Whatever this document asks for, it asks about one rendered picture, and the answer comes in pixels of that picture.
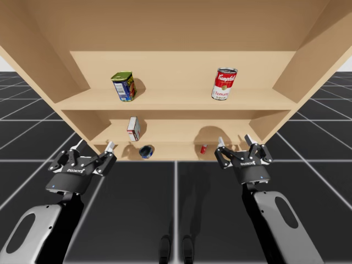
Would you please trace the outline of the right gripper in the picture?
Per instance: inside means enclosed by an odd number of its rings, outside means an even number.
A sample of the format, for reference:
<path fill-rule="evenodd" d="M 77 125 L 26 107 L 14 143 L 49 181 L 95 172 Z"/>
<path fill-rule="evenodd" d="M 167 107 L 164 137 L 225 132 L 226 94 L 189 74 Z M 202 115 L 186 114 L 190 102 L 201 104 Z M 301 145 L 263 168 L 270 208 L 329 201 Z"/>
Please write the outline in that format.
<path fill-rule="evenodd" d="M 249 146 L 248 151 L 233 152 L 229 160 L 223 153 L 225 150 L 224 140 L 218 137 L 218 145 L 214 155 L 221 169 L 233 167 L 235 176 L 240 184 L 267 183 L 269 173 L 265 165 L 273 162 L 273 158 L 265 144 L 259 144 L 249 134 L 245 135 L 245 141 Z"/>

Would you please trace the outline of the pale wooden shelf unit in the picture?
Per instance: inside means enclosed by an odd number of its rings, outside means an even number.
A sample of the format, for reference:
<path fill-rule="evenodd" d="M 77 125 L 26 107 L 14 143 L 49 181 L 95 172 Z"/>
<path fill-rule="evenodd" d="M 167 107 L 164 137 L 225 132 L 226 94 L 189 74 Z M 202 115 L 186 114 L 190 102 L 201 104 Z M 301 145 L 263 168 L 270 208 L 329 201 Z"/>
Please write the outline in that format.
<path fill-rule="evenodd" d="M 0 56 L 96 152 L 213 160 L 219 136 L 266 143 L 352 56 L 352 0 L 0 0 Z M 219 101 L 223 67 L 238 73 Z"/>

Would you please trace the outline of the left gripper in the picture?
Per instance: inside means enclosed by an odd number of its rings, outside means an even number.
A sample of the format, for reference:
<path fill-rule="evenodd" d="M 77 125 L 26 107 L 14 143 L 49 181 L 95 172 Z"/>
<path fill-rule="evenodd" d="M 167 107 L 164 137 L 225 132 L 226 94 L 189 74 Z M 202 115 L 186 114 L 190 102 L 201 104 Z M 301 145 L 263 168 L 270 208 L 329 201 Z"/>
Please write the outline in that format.
<path fill-rule="evenodd" d="M 69 150 L 61 151 L 49 165 L 48 170 L 53 172 L 54 176 L 45 189 L 52 193 L 83 195 L 91 183 L 93 174 L 105 177 L 112 169 L 117 160 L 114 147 L 115 144 L 110 141 L 104 152 L 98 156 L 95 167 L 92 163 L 87 163 L 91 157 L 80 157 L 80 152 L 84 149 L 83 139 Z"/>

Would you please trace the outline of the green and blue rectangular can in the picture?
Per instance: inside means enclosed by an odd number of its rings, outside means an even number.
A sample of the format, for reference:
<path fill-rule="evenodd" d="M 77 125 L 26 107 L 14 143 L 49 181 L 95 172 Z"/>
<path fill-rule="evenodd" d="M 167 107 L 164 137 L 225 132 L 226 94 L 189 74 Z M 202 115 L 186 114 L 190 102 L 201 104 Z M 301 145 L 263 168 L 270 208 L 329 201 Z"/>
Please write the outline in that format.
<path fill-rule="evenodd" d="M 133 101 L 136 95 L 136 86 L 131 71 L 120 71 L 111 77 L 111 81 L 123 102 Z"/>

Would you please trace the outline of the red and white carton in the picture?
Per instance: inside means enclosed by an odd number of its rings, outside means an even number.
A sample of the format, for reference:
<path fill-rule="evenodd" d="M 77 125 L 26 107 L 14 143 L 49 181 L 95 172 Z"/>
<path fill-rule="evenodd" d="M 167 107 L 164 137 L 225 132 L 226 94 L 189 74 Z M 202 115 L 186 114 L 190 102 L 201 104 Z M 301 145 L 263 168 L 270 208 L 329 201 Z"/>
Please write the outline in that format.
<path fill-rule="evenodd" d="M 130 117 L 127 127 L 127 133 L 131 141 L 139 141 L 140 139 L 140 124 L 137 116 Z"/>

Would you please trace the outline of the blue flat can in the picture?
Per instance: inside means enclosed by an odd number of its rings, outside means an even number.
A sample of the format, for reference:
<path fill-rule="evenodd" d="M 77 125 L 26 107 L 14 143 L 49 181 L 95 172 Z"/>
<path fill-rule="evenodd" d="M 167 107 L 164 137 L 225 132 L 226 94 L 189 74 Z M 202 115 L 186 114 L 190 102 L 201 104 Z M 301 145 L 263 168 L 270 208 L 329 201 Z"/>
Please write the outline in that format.
<path fill-rule="evenodd" d="M 143 159 L 148 159 L 150 158 L 154 153 L 154 147 L 151 145 L 145 145 L 139 149 L 139 155 Z"/>

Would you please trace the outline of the red and white can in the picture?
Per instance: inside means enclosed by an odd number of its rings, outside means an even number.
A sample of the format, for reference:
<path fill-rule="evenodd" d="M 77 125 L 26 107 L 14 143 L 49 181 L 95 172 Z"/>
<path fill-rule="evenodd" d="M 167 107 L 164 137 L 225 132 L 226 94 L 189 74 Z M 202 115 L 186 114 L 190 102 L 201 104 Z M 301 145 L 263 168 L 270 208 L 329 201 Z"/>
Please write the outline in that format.
<path fill-rule="evenodd" d="M 237 73 L 235 68 L 218 68 L 211 95 L 213 99 L 224 101 L 228 98 Z"/>

